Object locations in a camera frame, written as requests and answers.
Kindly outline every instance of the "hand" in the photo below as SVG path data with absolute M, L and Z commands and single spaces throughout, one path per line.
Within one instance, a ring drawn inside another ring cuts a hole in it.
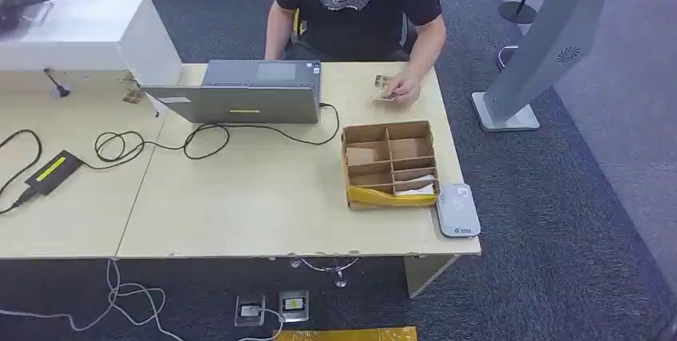
M 394 103 L 412 105 L 421 94 L 421 77 L 405 70 L 388 81 L 387 97 L 395 96 Z

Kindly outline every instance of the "white cable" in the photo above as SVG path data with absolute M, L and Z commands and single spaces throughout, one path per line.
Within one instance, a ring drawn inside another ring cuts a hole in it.
M 113 283 L 111 282 L 111 279 L 110 279 L 110 266 L 111 266 L 111 264 L 113 265 L 113 269 L 115 271 L 116 283 L 114 285 L 113 285 Z M 56 314 L 56 315 L 41 315 L 41 314 L 38 314 L 38 313 L 30 313 L 30 312 L 27 312 L 27 311 L 6 311 L 6 310 L 0 309 L 0 315 L 19 315 L 19 316 L 22 316 L 22 317 L 34 317 L 34 318 L 38 318 L 38 319 L 58 319 L 58 318 L 65 317 L 65 318 L 68 319 L 68 321 L 70 323 L 70 327 L 74 331 L 86 331 L 87 329 L 90 329 L 91 327 L 93 327 L 94 325 L 99 323 L 99 321 L 101 321 L 101 319 L 103 319 L 110 312 L 111 309 L 115 308 L 120 313 L 122 313 L 122 315 L 124 315 L 129 320 L 130 323 L 132 323 L 132 324 L 134 324 L 138 327 L 141 326 L 141 325 L 145 325 L 146 323 L 149 323 L 152 320 L 155 320 L 155 324 L 157 326 L 158 331 L 172 337 L 176 341 L 183 341 L 183 339 L 180 338 L 178 335 L 175 335 L 170 331 L 166 331 L 160 325 L 160 318 L 158 317 L 158 315 L 162 311 L 162 308 L 164 307 L 164 303 L 165 303 L 166 298 L 167 298 L 167 295 L 165 295 L 163 289 L 158 288 L 158 287 L 146 288 L 145 286 L 143 286 L 141 284 L 137 284 L 137 283 L 120 284 L 120 279 L 121 279 L 120 278 L 120 269 L 117 267 L 117 261 L 116 260 L 108 260 L 108 264 L 106 265 L 106 283 L 108 284 L 108 288 L 109 288 L 109 294 L 108 294 L 109 305 L 106 308 L 106 310 L 103 313 L 101 313 L 101 315 L 99 315 L 97 317 L 97 319 L 95 319 L 92 323 L 90 323 L 89 325 L 87 325 L 85 327 L 76 326 L 75 322 L 73 321 L 73 316 L 68 315 L 68 314 L 64 314 L 64 313 L 59 313 L 59 314 Z M 134 287 L 136 289 L 133 289 L 131 291 L 121 292 L 121 290 L 126 289 L 127 287 Z M 160 294 L 162 294 L 162 300 L 160 302 L 159 307 L 156 307 L 155 301 L 152 299 L 152 296 L 150 295 L 151 291 L 158 291 Z M 131 315 L 129 315 L 129 313 L 127 313 L 125 311 L 125 309 L 123 309 L 122 307 L 120 307 L 116 303 L 116 300 L 117 300 L 118 297 L 125 297 L 125 296 L 128 296 L 128 295 L 135 295 L 135 294 L 138 294 L 138 293 L 145 293 L 146 294 L 146 297 L 148 297 L 148 301 L 150 302 L 150 306 L 152 308 L 152 315 L 150 317 L 148 317 L 147 319 L 144 319 L 142 321 L 136 321 Z
M 268 313 L 272 313 L 277 316 L 277 320 L 279 321 L 279 328 L 277 329 L 277 332 L 272 336 L 268 337 L 266 339 L 257 339 L 254 337 L 245 337 L 243 339 L 238 339 L 237 341 L 272 341 L 273 339 L 276 339 L 277 336 L 282 332 L 282 327 L 284 326 L 284 318 L 282 315 L 280 315 L 278 312 L 272 310 L 272 309 L 266 309 L 263 308 L 261 311 L 267 311 Z

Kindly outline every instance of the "floor socket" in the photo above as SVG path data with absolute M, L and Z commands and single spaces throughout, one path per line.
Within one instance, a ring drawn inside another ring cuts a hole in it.
M 260 327 L 265 316 L 261 308 L 265 307 L 265 295 L 239 295 L 235 305 L 235 326 Z
M 279 313 L 285 323 L 308 321 L 308 291 L 283 291 L 279 294 Z

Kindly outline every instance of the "beige desk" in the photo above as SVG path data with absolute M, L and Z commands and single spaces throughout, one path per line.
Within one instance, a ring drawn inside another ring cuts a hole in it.
M 43 73 L 0 72 L 0 140 L 19 129 L 33 129 L 42 139 L 40 162 L 21 175 L 0 198 L 3 208 L 25 190 L 26 180 L 57 153 L 66 149 L 98 164 L 94 139 L 104 130 L 135 129 L 148 139 L 160 132 L 147 101 L 122 101 L 125 86 L 119 73 L 71 73 L 75 86 L 63 99 Z M 0 149 L 0 182 L 4 183 L 33 160 L 37 147 L 22 135 Z M 82 167 L 48 197 L 38 197 L 0 216 L 0 258 L 111 257 L 122 233 L 152 150 L 133 163 L 111 171 Z
M 419 102 L 397 109 L 370 99 L 377 73 L 395 74 L 400 63 L 331 63 L 322 67 L 322 100 L 333 104 L 341 125 L 430 121 L 440 178 L 461 182 L 437 78 L 425 79 Z M 192 65 L 184 84 L 200 84 L 204 65 Z M 291 135 L 320 141 L 335 128 L 323 109 L 315 126 L 280 125 Z M 159 141 L 183 143 L 193 126 L 169 112 Z M 428 208 L 354 212 L 346 206 L 340 140 L 301 145 L 260 129 L 232 129 L 228 147 L 190 161 L 156 150 L 139 191 L 119 257 L 406 257 L 415 295 L 459 255 L 480 254 L 477 238 L 441 236 Z M 199 135 L 194 153 L 223 142 L 218 130 Z

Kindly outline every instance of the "desk leg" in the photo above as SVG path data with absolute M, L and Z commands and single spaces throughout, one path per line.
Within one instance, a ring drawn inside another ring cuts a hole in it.
M 406 287 L 413 299 L 442 274 L 460 256 L 407 256 L 404 258 Z

